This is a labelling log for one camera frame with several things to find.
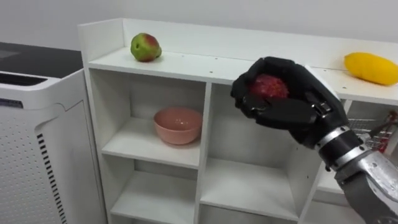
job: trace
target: shelf board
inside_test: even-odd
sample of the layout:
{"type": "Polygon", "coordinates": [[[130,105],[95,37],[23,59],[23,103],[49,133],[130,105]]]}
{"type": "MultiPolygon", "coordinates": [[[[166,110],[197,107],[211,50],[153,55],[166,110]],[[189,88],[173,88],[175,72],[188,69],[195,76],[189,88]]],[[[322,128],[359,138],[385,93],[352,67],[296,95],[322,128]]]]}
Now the shelf board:
{"type": "MultiPolygon", "coordinates": [[[[161,58],[141,63],[134,59],[128,47],[121,48],[96,60],[90,68],[138,73],[167,78],[230,85],[254,63],[250,60],[214,56],[163,52],[161,58]]],[[[313,68],[342,99],[398,105],[398,88],[369,83],[349,75],[347,71],[313,68]]]]}
{"type": "Polygon", "coordinates": [[[365,224],[362,218],[349,207],[311,202],[304,224],[365,224]]]}
{"type": "Polygon", "coordinates": [[[317,190],[334,194],[343,194],[343,190],[335,180],[335,174],[334,171],[327,172],[324,170],[320,177],[317,190]]]}
{"type": "Polygon", "coordinates": [[[192,224],[196,182],[135,171],[111,209],[113,215],[164,224],[192,224]]]}
{"type": "Polygon", "coordinates": [[[198,169],[200,141],[173,146],[155,132],[154,122],[131,118],[102,148],[103,154],[198,169]]]}
{"type": "Polygon", "coordinates": [[[154,224],[154,223],[142,220],[134,220],[132,224],[154,224]]]}
{"type": "Polygon", "coordinates": [[[297,221],[289,181],[280,169],[208,159],[201,203],[297,221]]]}

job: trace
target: green apple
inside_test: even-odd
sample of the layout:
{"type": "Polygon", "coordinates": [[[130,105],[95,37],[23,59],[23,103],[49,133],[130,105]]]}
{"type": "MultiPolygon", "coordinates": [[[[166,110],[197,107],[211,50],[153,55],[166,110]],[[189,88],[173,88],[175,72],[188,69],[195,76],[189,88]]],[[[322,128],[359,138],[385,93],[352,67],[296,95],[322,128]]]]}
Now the green apple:
{"type": "Polygon", "coordinates": [[[151,62],[162,54],[156,38],[152,35],[140,33],[131,40],[131,53],[140,62],[151,62]]]}

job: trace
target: robotic hand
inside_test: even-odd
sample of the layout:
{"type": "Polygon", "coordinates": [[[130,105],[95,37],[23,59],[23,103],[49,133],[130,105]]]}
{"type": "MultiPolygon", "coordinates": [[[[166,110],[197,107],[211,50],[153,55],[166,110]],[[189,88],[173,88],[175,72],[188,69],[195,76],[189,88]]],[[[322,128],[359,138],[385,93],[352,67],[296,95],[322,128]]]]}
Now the robotic hand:
{"type": "Polygon", "coordinates": [[[337,95],[310,67],[260,58],[234,81],[231,96],[257,124],[288,130],[299,144],[316,150],[326,169],[336,171],[349,204],[367,224],[398,223],[398,169],[350,130],[337,95]],[[263,73],[284,81],[289,98],[250,94],[249,85],[263,73]]]}

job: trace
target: black robotic glove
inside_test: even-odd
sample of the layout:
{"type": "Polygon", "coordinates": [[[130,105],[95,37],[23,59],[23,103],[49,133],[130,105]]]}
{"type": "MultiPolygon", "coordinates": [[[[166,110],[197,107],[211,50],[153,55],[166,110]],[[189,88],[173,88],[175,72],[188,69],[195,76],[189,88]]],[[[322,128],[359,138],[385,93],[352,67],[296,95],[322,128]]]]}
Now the black robotic glove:
{"type": "Polygon", "coordinates": [[[305,67],[282,58],[260,58],[233,82],[235,107],[257,124],[289,130],[297,142],[309,148],[331,130],[348,124],[339,99],[305,67]],[[249,86],[261,74],[280,78],[288,98],[266,98],[250,93],[249,86]]]}

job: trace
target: white wall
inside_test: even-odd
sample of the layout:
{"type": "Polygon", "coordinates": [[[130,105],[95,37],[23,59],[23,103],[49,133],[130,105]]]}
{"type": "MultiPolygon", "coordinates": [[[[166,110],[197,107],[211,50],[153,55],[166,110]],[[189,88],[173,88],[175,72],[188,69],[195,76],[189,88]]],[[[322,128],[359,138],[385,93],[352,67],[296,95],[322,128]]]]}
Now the white wall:
{"type": "Polygon", "coordinates": [[[77,24],[132,17],[398,42],[397,9],[397,0],[1,0],[0,41],[78,49],[77,24]]]}
{"type": "Polygon", "coordinates": [[[0,41],[79,49],[77,24],[115,17],[112,0],[0,0],[0,41]]]}

